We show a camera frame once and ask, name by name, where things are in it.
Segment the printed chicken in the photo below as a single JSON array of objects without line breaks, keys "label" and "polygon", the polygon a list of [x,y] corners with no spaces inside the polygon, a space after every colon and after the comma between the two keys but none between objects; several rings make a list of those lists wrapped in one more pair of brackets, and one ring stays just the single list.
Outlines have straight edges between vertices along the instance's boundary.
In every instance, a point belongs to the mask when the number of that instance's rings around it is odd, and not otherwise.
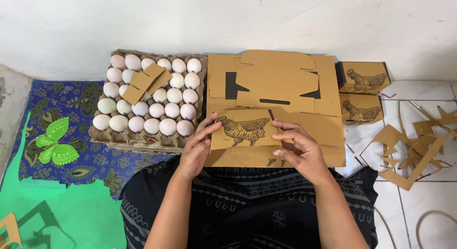
[{"label": "printed chicken", "polygon": [[265,137],[263,127],[269,121],[269,118],[262,118],[258,120],[237,122],[227,119],[226,116],[221,116],[217,120],[217,122],[222,122],[225,134],[233,138],[234,144],[232,147],[236,147],[244,139],[251,141],[251,146],[253,146],[255,141]]},{"label": "printed chicken", "polygon": [[356,106],[350,104],[349,101],[344,101],[343,107],[346,109],[346,111],[349,111],[349,120],[351,121],[370,122],[373,121],[381,111],[380,106],[369,109],[359,109]]},{"label": "printed chicken", "polygon": [[379,74],[373,77],[363,77],[362,75],[355,72],[353,69],[346,71],[348,77],[355,81],[353,92],[361,91],[366,92],[370,90],[375,90],[384,84],[384,81],[387,78],[387,74]]}]

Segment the green butterfly print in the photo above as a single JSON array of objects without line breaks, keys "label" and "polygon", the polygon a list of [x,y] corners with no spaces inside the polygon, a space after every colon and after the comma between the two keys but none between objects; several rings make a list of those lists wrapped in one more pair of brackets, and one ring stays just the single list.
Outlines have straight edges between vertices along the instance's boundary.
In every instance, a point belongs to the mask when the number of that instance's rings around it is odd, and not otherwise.
[{"label": "green butterfly print", "polygon": [[79,157],[77,150],[68,144],[59,144],[59,139],[65,135],[69,126],[69,118],[61,118],[49,124],[45,135],[38,136],[37,146],[51,146],[40,153],[39,159],[47,164],[52,159],[55,165],[71,163]]}]

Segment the green mat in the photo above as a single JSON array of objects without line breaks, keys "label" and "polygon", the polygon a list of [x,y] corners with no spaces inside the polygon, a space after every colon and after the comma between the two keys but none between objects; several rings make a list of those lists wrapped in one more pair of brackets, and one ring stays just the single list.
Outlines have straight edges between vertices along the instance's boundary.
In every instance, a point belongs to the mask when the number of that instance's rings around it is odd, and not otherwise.
[{"label": "green mat", "polygon": [[[103,181],[66,188],[58,181],[17,178],[26,129],[0,190],[0,219],[16,215],[24,249],[123,249],[121,202]],[[7,237],[6,228],[0,235]],[[20,248],[13,244],[12,249]]]}]

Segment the patterned fabric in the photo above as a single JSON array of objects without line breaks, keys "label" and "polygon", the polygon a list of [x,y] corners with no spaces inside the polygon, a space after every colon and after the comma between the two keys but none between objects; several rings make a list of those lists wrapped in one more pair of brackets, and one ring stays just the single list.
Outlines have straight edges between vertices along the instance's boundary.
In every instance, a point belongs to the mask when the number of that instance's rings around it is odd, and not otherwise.
[{"label": "patterned fabric", "polygon": [[[147,167],[124,187],[127,248],[143,248],[179,159]],[[378,244],[373,189],[366,167],[345,179],[330,170],[370,246]],[[203,168],[192,182],[188,248],[320,248],[313,184],[295,169]]]},{"label": "patterned fabric", "polygon": [[[19,149],[27,113],[31,111],[26,127],[24,154],[20,161],[20,180],[28,177],[58,180],[69,186],[71,184],[89,184],[96,179],[102,179],[105,186],[110,188],[110,196],[117,199],[125,183],[137,171],[173,158],[171,155],[125,153],[107,148],[102,143],[90,142],[88,129],[92,125],[94,112],[97,110],[98,98],[103,91],[102,86],[103,81],[48,82],[35,80],[32,83],[29,102],[8,161],[9,164]],[[64,117],[69,118],[69,127],[58,144],[71,145],[79,156],[65,165],[55,165],[53,160],[48,164],[43,164],[39,160],[40,153],[55,144],[40,147],[36,143],[38,136],[45,134],[51,123]]]}]

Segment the egg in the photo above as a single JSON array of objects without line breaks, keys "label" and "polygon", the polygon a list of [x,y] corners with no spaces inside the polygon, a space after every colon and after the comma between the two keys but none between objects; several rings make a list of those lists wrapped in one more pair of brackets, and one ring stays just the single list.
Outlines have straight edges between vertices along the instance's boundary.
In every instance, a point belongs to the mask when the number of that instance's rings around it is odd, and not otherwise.
[{"label": "egg", "polygon": [[124,93],[125,93],[125,90],[127,90],[127,88],[129,87],[129,85],[122,85],[119,87],[119,95],[122,96]]},{"label": "egg", "polygon": [[116,111],[116,101],[109,98],[103,98],[97,103],[97,108],[103,114],[110,114]]},{"label": "egg", "polygon": [[172,88],[181,89],[184,87],[184,77],[180,73],[174,72],[171,75],[173,77],[170,79],[169,84]]},{"label": "egg", "polygon": [[170,119],[176,119],[180,115],[179,106],[175,103],[169,103],[165,106],[165,115],[167,115]]},{"label": "egg", "polygon": [[99,130],[107,130],[110,127],[111,117],[105,114],[100,114],[94,117],[92,123],[94,127]]},{"label": "egg", "polygon": [[174,72],[178,72],[180,74],[186,72],[186,63],[181,59],[174,59],[171,68]]},{"label": "egg", "polygon": [[162,88],[167,88],[170,85],[170,83],[167,81],[165,84],[162,85]]},{"label": "egg", "polygon": [[164,119],[159,123],[159,130],[164,135],[174,135],[176,133],[176,121],[172,119]]},{"label": "egg", "polygon": [[163,88],[157,89],[152,93],[152,98],[159,104],[163,104],[167,100],[167,91]]},{"label": "egg", "polygon": [[122,80],[127,84],[130,85],[130,81],[132,80],[132,77],[134,76],[135,71],[134,70],[125,70],[122,72]]},{"label": "egg", "polygon": [[159,65],[160,67],[163,67],[165,68],[167,71],[171,71],[171,63],[169,60],[167,59],[160,59],[157,61],[157,65]]},{"label": "egg", "polygon": [[147,102],[149,99],[152,99],[152,95],[150,95],[148,92],[145,92],[143,101]]},{"label": "egg", "polygon": [[184,84],[187,88],[195,90],[200,85],[200,78],[197,74],[189,72],[184,78]]},{"label": "egg", "polygon": [[122,71],[118,68],[109,68],[106,72],[106,77],[110,82],[118,84],[122,81]]},{"label": "egg", "polygon": [[170,103],[179,104],[182,101],[182,92],[178,88],[170,88],[167,91],[167,99]]},{"label": "egg", "polygon": [[165,107],[161,104],[152,104],[151,107],[149,107],[149,114],[158,119],[165,114]]},{"label": "egg", "polygon": [[149,65],[155,63],[153,59],[145,58],[141,60],[141,68],[145,70]]},{"label": "egg", "polygon": [[197,92],[192,89],[186,89],[184,92],[182,92],[182,99],[187,104],[194,105],[196,102],[198,102]]},{"label": "egg", "polygon": [[137,71],[141,69],[141,60],[136,55],[126,55],[125,56],[125,66],[128,69]]},{"label": "egg", "polygon": [[176,124],[176,130],[180,135],[190,136],[194,132],[194,125],[188,120],[181,120]]},{"label": "egg", "polygon": [[114,131],[123,132],[129,127],[129,119],[124,115],[116,115],[110,119],[110,127]]},{"label": "egg", "polygon": [[103,85],[103,93],[109,98],[116,98],[119,94],[119,86],[116,83],[108,82]]},{"label": "egg", "polygon": [[144,117],[149,113],[149,106],[143,101],[138,101],[135,105],[132,106],[132,111],[136,116]]},{"label": "egg", "polygon": [[157,134],[159,131],[160,120],[149,119],[144,122],[144,130],[149,134]]},{"label": "egg", "polygon": [[197,111],[195,110],[195,107],[190,104],[185,104],[181,106],[180,113],[185,120],[192,120],[193,118],[195,118],[195,116],[197,116]]},{"label": "egg", "polygon": [[133,112],[132,105],[124,99],[117,102],[116,109],[122,115],[127,115]]},{"label": "egg", "polygon": [[189,73],[194,72],[197,74],[198,72],[202,71],[202,63],[196,58],[190,59],[187,62],[187,71]]},{"label": "egg", "polygon": [[135,133],[141,133],[144,130],[144,119],[135,116],[129,120],[129,129]]},{"label": "egg", "polygon": [[111,66],[118,68],[118,69],[123,69],[125,68],[125,58],[120,56],[120,55],[113,55],[111,56]]}]

